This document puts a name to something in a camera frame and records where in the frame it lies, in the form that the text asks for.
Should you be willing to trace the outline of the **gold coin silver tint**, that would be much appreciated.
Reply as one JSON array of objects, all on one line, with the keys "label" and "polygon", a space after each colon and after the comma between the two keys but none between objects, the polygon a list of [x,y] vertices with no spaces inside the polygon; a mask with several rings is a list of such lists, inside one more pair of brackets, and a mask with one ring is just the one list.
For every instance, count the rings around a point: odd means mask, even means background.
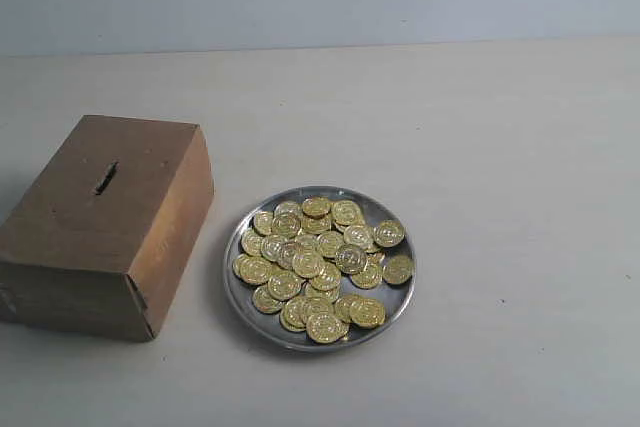
[{"label": "gold coin silver tint", "polygon": [[360,273],[367,264],[367,254],[359,246],[353,244],[341,245],[335,254],[337,268],[346,275]]}]

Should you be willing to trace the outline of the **brown cardboard coin box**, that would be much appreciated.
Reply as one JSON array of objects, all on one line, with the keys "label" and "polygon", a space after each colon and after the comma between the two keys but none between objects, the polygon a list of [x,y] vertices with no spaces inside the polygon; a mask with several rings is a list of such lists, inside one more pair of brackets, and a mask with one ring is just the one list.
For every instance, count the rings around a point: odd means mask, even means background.
[{"label": "brown cardboard coin box", "polygon": [[82,117],[2,224],[2,320],[154,339],[213,196],[200,126]]}]

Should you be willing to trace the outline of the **gold coin top centre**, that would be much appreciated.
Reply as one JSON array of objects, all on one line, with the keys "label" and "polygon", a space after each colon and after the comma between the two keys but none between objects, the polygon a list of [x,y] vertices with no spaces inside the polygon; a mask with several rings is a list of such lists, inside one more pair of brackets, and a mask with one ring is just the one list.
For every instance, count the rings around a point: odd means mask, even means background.
[{"label": "gold coin top centre", "polygon": [[331,211],[332,202],[323,196],[313,196],[306,198],[302,204],[302,212],[310,218],[322,218]]}]

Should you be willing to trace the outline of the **gold coin top right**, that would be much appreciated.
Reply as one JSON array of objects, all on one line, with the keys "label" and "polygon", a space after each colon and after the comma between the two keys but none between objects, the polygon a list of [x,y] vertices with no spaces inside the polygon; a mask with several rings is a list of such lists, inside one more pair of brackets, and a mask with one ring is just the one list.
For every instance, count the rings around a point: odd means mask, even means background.
[{"label": "gold coin top right", "polygon": [[361,221],[362,213],[358,204],[352,200],[338,200],[331,205],[333,220],[340,225],[349,226]]}]

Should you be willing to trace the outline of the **gold coin upper left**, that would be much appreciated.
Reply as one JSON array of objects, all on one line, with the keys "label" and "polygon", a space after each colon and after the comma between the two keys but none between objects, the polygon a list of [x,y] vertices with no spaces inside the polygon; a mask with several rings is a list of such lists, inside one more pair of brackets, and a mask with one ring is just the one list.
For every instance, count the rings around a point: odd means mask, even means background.
[{"label": "gold coin upper left", "polygon": [[270,211],[260,210],[255,213],[252,219],[253,228],[262,235],[268,236],[272,234],[273,213]]}]

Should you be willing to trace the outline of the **gold coin upper right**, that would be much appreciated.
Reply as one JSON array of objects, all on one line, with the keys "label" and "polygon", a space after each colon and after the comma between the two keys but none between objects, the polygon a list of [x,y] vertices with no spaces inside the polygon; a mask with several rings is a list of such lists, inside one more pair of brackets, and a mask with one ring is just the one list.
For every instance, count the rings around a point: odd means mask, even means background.
[{"label": "gold coin upper right", "polygon": [[381,221],[373,230],[374,242],[382,248],[392,248],[405,238],[405,229],[399,221]]}]

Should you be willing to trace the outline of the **gold coin left lower middle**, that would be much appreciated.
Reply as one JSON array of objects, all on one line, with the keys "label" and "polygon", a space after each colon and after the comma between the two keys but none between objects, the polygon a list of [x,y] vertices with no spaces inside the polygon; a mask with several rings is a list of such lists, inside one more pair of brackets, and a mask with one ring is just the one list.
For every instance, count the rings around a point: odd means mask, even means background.
[{"label": "gold coin left lower middle", "polygon": [[269,295],[278,301],[287,301],[299,294],[303,280],[292,271],[274,274],[267,283]]}]

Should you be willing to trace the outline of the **gold coin far left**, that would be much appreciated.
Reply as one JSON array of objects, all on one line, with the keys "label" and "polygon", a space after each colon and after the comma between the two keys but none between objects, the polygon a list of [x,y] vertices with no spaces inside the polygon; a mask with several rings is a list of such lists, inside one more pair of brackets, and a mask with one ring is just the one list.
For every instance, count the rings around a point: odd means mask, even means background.
[{"label": "gold coin far left", "polygon": [[262,257],[245,256],[238,261],[241,279],[254,286],[267,283],[273,274],[272,263]]}]

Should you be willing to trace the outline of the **gold coin right edge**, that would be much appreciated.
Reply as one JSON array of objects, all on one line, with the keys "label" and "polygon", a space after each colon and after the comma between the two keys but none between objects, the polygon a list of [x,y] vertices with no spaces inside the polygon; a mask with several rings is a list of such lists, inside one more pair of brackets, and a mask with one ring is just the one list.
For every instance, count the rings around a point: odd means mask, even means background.
[{"label": "gold coin right edge", "polygon": [[414,261],[407,255],[390,257],[382,270],[383,280],[390,285],[401,285],[414,274]]}]

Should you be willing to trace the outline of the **round steel plate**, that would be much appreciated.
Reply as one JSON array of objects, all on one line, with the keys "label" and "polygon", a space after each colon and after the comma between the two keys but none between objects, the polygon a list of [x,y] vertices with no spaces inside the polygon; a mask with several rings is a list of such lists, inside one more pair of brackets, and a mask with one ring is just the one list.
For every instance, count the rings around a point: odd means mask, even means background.
[{"label": "round steel plate", "polygon": [[406,311],[412,299],[416,280],[411,278],[401,285],[393,286],[383,284],[372,290],[364,291],[385,305],[385,323],[375,329],[361,329],[354,327],[349,330],[345,340],[332,344],[318,344],[312,341],[304,333],[294,333],[284,329],[279,319],[274,314],[262,314],[252,304],[251,287],[239,279],[232,269],[234,258],[241,253],[241,236],[249,227],[253,215],[259,210],[268,210],[276,207],[283,201],[301,202],[311,196],[326,196],[332,200],[348,199],[361,206],[365,220],[374,224],[396,219],[397,216],[390,209],[377,200],[345,187],[336,186],[301,186],[279,192],[268,197],[243,214],[235,222],[227,236],[224,252],[220,255],[219,286],[224,289],[222,296],[227,305],[233,311],[231,317],[246,332],[252,332],[261,344],[278,346],[282,349],[296,352],[325,353],[345,348],[355,347],[376,338],[387,330]]}]

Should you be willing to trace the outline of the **gold coin bottom right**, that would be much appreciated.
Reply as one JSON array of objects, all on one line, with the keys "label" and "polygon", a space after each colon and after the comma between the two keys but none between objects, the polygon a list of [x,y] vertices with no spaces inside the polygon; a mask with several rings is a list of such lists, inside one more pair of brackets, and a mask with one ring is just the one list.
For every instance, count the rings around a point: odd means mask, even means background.
[{"label": "gold coin bottom right", "polygon": [[357,298],[349,307],[351,321],[361,328],[375,328],[386,319],[384,304],[374,298]]}]

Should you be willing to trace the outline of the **gold coin front bottom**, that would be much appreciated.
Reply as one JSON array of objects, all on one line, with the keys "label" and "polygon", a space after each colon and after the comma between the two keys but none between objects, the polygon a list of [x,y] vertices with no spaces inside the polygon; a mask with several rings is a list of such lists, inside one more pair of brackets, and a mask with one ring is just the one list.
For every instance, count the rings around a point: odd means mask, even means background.
[{"label": "gold coin front bottom", "polygon": [[306,322],[307,335],[316,343],[331,344],[345,337],[349,326],[329,312],[312,314]]}]

